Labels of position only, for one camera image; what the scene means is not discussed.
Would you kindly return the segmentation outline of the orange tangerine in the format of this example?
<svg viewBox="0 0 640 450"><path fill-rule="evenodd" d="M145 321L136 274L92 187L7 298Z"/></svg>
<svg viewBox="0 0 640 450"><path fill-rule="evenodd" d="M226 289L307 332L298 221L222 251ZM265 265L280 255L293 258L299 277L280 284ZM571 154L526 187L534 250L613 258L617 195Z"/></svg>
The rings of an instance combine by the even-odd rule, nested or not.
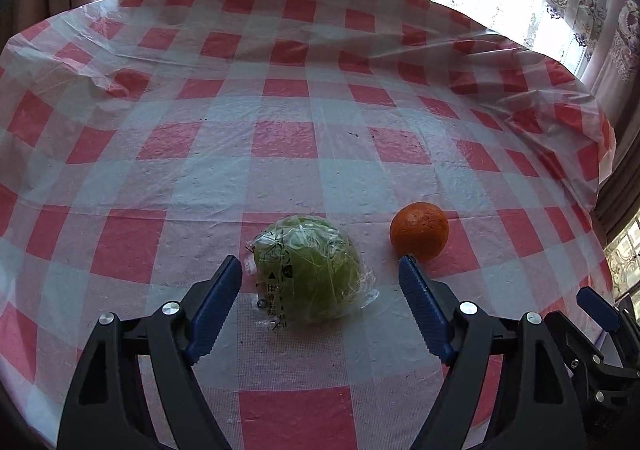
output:
<svg viewBox="0 0 640 450"><path fill-rule="evenodd" d="M401 208L390 222L390 243L398 257L413 255L422 261L433 260L446 247L448 237L447 216L428 202Z"/></svg>

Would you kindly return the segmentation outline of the green fruit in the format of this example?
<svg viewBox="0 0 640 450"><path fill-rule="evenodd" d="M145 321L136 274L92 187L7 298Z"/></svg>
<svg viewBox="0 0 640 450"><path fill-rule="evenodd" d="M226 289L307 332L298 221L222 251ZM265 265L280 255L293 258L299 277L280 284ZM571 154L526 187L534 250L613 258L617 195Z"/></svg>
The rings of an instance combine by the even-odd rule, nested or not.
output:
<svg viewBox="0 0 640 450"><path fill-rule="evenodd" d="M333 321L378 298L375 277L354 241L326 218L281 218L246 248L255 307L266 315L267 329Z"/></svg>

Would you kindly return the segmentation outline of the red white checkered tablecloth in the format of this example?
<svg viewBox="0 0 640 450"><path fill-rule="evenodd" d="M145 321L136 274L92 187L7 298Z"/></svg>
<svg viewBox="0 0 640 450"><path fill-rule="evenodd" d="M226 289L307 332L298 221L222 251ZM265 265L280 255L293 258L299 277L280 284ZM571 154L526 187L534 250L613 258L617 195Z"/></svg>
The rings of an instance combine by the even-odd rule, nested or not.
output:
<svg viewBox="0 0 640 450"><path fill-rule="evenodd" d="M1 378L47 442L105 312L143 317L270 223L329 219L378 298L268 329L246 277L195 373L237 449L405 449L444 378L397 284L402 207L447 215L425 270L492 314L612 283L589 210L614 140L562 64L428 0L106 0L1 54Z"/></svg>

